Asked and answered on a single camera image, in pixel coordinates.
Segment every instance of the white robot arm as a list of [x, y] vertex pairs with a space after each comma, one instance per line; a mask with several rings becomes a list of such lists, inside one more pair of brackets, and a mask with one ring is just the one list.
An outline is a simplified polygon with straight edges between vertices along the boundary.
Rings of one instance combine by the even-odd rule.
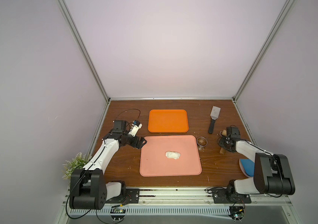
[[231, 194], [287, 194], [295, 192], [295, 185], [288, 159], [284, 155], [273, 154], [251, 142], [241, 139], [236, 127], [226, 128], [227, 136], [218, 144], [229, 152], [243, 154], [255, 163], [254, 176], [244, 180], [231, 180], [227, 189]]
[[147, 141], [135, 134], [142, 127], [139, 121], [134, 121], [130, 131], [126, 130], [127, 122], [115, 120], [113, 129], [103, 137], [103, 142], [93, 158], [82, 168], [76, 169], [71, 175], [70, 208], [101, 209], [106, 200], [113, 197], [126, 197], [123, 181], [105, 184], [104, 172], [113, 155], [121, 146], [130, 145], [141, 149]]

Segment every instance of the spatula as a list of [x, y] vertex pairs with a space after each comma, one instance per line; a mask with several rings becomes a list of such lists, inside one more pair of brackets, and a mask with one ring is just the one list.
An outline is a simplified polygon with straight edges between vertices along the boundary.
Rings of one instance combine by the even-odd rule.
[[219, 113], [220, 113], [220, 108], [217, 106], [213, 106], [212, 110], [211, 110], [211, 123], [210, 123], [210, 127], [209, 127], [209, 133], [212, 134], [214, 132], [214, 125], [215, 125], [215, 121], [216, 119], [219, 117]]

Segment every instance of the wooden table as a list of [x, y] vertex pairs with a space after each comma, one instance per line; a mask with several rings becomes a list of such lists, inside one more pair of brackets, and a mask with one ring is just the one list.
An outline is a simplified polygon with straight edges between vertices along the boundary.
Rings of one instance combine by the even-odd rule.
[[[210, 113], [212, 106], [221, 108], [219, 118], [216, 120], [213, 134], [208, 133]], [[229, 180], [245, 179], [238, 161], [246, 158], [239, 153], [226, 151], [220, 155], [220, 146], [217, 140], [219, 132], [230, 125], [236, 125], [241, 133], [241, 138], [249, 139], [241, 122], [236, 108], [231, 100], [136, 100], [136, 101], [111, 101], [109, 109], [100, 132], [94, 153], [102, 144], [102, 137], [113, 127], [113, 120], [122, 111], [136, 108], [141, 111], [139, 121], [142, 128], [137, 136], [165, 136], [165, 135], [193, 135], [205, 137], [208, 144], [203, 152], [199, 152], [202, 172], [195, 176], [166, 176], [143, 177], [139, 173], [140, 150], [130, 146], [121, 147], [113, 156], [107, 166], [104, 177], [106, 182], [115, 180], [125, 181], [131, 187], [155, 186], [227, 186]], [[189, 131], [186, 133], [151, 133], [148, 131], [149, 111], [153, 109], [183, 109], [187, 111]], [[139, 112], [129, 110], [117, 117], [117, 120], [132, 122], [137, 119]]]

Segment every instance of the black cable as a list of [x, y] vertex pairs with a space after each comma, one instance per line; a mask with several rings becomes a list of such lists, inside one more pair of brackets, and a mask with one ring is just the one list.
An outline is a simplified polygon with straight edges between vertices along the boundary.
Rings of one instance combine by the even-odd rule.
[[224, 187], [211, 187], [211, 188], [209, 188], [209, 189], [205, 189], [204, 191], [206, 191], [206, 193], [208, 193], [208, 194], [212, 194], [213, 192], [212, 192], [212, 189], [213, 188], [222, 188], [222, 189], [226, 189], [226, 188], [224, 188]]
[[102, 223], [104, 223], [104, 224], [113, 224], [113, 223], [105, 223], [105, 222], [103, 222], [101, 219], [99, 219], [99, 217], [98, 217], [98, 214], [97, 214], [97, 210], [96, 210], [96, 217], [97, 217], [97, 219], [99, 220], [99, 221], [101, 221]]
[[130, 122], [130, 123], [127, 124], [127, 126], [125, 127], [125, 131], [127, 131], [127, 127], [128, 127], [128, 125], [130, 125], [131, 123], [133, 123], [133, 122]]
[[[128, 109], [128, 110], [137, 110], [137, 111], [139, 111], [139, 115], [138, 115], [137, 120], [139, 119], [139, 116], [140, 116], [140, 110], [139, 110], [139, 109], [132, 108], [132, 109]], [[115, 117], [114, 120], [116, 120], [119, 115], [121, 115], [122, 113], [124, 113], [124, 112], [126, 112], [126, 111], [128, 111], [128, 110], [124, 110], [124, 111], [120, 112], [120, 114], [118, 114], [118, 115]]]
[[73, 217], [71, 217], [71, 216], [68, 214], [68, 211], [67, 211], [67, 204], [68, 204], [68, 200], [70, 199], [71, 193], [72, 193], [72, 191], [76, 188], [77, 184], [78, 184], [79, 182], [81, 182], [81, 180], [83, 179], [83, 177], [85, 177], [85, 173], [80, 177], [80, 179], [79, 179], [79, 180], [77, 181], [77, 183], [74, 185], [74, 187], [73, 187], [72, 190], [70, 191], [70, 194], [69, 194], [68, 197], [67, 197], [66, 206], [65, 206], [64, 208], [66, 209], [66, 214], [67, 214], [67, 216], [68, 216], [70, 219], [79, 219], [79, 218], [82, 218], [83, 216], [85, 216], [87, 213], [90, 212], [90, 210], [88, 210], [88, 212], [86, 212], [84, 215], [81, 215], [80, 217], [77, 217], [77, 218], [73, 218]]
[[128, 195], [125, 197], [125, 199], [124, 199], [123, 201], [118, 202], [118, 203], [120, 203], [119, 205], [114, 205], [114, 206], [112, 206], [112, 208], [118, 208], [118, 207], [121, 206], [121, 205], [126, 205], [126, 204], [128, 204], [129, 201], [128, 201], [127, 203], [125, 203], [125, 201], [127, 200], [127, 198], [128, 198]]
[[273, 196], [273, 195], [270, 195], [270, 194], [266, 194], [266, 195], [270, 195], [271, 197], [281, 197], [281, 196], [283, 195], [283, 180], [282, 180], [281, 169], [280, 169], [279, 166], [278, 166], [277, 160], [274, 158], [274, 156], [273, 156], [271, 153], [269, 153], [269, 152], [267, 152], [267, 151], [265, 151], [265, 150], [263, 150], [263, 149], [260, 149], [259, 147], [255, 146], [254, 144], [251, 144], [251, 143], [250, 143], [249, 141], [247, 141], [247, 140], [245, 140], [245, 141], [246, 141], [248, 144], [250, 144], [250, 145], [252, 145], [252, 146], [258, 148], [259, 150], [261, 150], [261, 151], [263, 151], [263, 152], [265, 152], [265, 153], [270, 154], [270, 155], [272, 156], [272, 158], [274, 159], [274, 161], [276, 162], [277, 169], [278, 169], [278, 173], [280, 174], [280, 178], [281, 178], [282, 192], [281, 192], [281, 194], [280, 194], [279, 196]]
[[230, 208], [230, 214], [232, 215], [232, 208], [233, 208], [233, 206], [236, 204], [236, 202], [231, 206], [231, 208]]
[[122, 205], [127, 205], [127, 204], [129, 204], [129, 202], [130, 202], [130, 200], [131, 200], [131, 196], [130, 195], [128, 195], [129, 196], [129, 200], [128, 200], [128, 202], [127, 203], [122, 203]]
[[246, 215], [246, 210], [245, 210], [246, 205], [245, 205], [245, 203], [243, 203], [243, 201], [242, 201], [242, 200], [241, 200], [241, 202], [242, 202], [242, 205], [243, 205], [243, 215], [245, 216], [245, 215]]
[[[242, 202], [243, 209], [245, 209], [245, 208], [246, 208], [245, 203], [243, 203], [242, 200], [241, 200], [241, 202]], [[237, 202], [233, 203], [233, 205], [232, 205], [232, 207], [231, 207], [231, 209], [230, 209], [230, 213], [231, 213], [231, 211], [232, 211], [233, 206], [234, 206], [236, 203], [237, 203]]]

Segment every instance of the glass cup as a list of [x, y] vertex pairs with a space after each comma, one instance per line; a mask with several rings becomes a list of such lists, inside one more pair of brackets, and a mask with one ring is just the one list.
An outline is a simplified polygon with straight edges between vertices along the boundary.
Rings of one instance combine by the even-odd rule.
[[207, 145], [207, 140], [204, 137], [198, 137], [196, 143], [198, 144], [198, 150], [203, 151], [205, 146]]

